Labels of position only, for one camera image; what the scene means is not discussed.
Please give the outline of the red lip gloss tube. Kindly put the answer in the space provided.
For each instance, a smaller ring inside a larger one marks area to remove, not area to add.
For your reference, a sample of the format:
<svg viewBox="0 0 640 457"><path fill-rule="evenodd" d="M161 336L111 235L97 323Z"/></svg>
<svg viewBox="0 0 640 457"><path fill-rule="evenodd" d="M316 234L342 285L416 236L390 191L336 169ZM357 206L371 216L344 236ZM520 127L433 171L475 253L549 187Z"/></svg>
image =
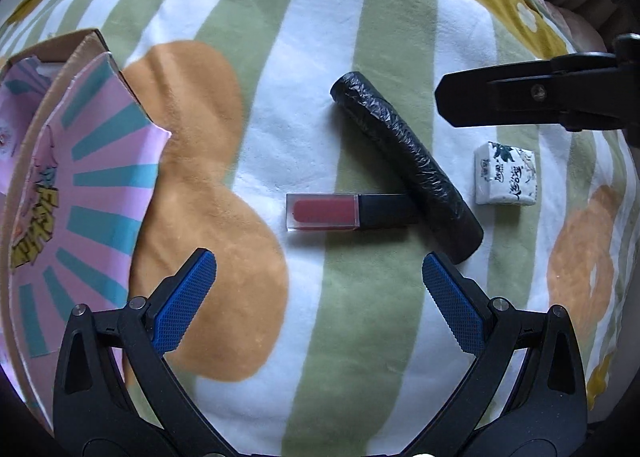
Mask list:
<svg viewBox="0 0 640 457"><path fill-rule="evenodd" d="M405 229L419 214L405 194L288 194L289 231L377 231Z"/></svg>

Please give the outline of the small tissue pack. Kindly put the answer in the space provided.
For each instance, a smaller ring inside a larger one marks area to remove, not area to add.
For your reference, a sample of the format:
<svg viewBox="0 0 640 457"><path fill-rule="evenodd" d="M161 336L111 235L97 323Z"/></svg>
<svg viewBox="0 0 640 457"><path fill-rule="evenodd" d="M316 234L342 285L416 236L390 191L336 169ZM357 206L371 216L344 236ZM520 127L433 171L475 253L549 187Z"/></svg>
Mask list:
<svg viewBox="0 0 640 457"><path fill-rule="evenodd" d="M475 203L533 206L537 165L533 151L487 142L474 152Z"/></svg>

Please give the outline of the floral striped blanket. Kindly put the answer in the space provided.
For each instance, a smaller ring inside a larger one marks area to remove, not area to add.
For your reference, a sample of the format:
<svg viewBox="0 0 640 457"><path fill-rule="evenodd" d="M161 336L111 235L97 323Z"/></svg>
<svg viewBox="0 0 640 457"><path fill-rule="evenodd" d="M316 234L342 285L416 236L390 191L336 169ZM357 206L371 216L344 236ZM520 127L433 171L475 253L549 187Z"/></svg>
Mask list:
<svg viewBox="0 0 640 457"><path fill-rule="evenodd" d="M562 304L589 402L605 390L639 250L639 180L618 132L559 125L458 130L433 92L458 70L578 50L544 0L25 0L1 53L81 29L104 36L152 121L169 133L138 235L129 298L197 247L216 283L170 365L240 451L399 451L472 359L421 281L423 229L293 233L290 192L398 191L331 85L362 72L467 202L474 152L533 151L533 206L477 206L484 239L462 273L514 307Z"/></svg>

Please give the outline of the open cardboard box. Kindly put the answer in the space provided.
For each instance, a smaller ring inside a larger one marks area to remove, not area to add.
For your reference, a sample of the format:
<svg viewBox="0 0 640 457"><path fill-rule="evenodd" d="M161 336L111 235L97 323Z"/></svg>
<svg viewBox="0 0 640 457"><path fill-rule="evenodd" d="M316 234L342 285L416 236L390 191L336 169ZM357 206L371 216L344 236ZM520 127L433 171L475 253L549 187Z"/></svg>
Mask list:
<svg viewBox="0 0 640 457"><path fill-rule="evenodd" d="M128 301L168 139L98 30L39 42L2 67L1 336L18 391L46 428L73 307Z"/></svg>

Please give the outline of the black roll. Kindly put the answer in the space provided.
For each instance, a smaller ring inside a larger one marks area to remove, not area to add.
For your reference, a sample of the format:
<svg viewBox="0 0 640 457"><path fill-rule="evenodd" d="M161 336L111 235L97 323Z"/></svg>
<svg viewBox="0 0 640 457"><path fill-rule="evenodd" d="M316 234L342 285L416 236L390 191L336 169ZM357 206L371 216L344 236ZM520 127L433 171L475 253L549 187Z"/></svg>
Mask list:
<svg viewBox="0 0 640 457"><path fill-rule="evenodd" d="M471 258L484 239L480 221L394 106L358 71L341 76L330 94L404 179L416 211L451 262Z"/></svg>

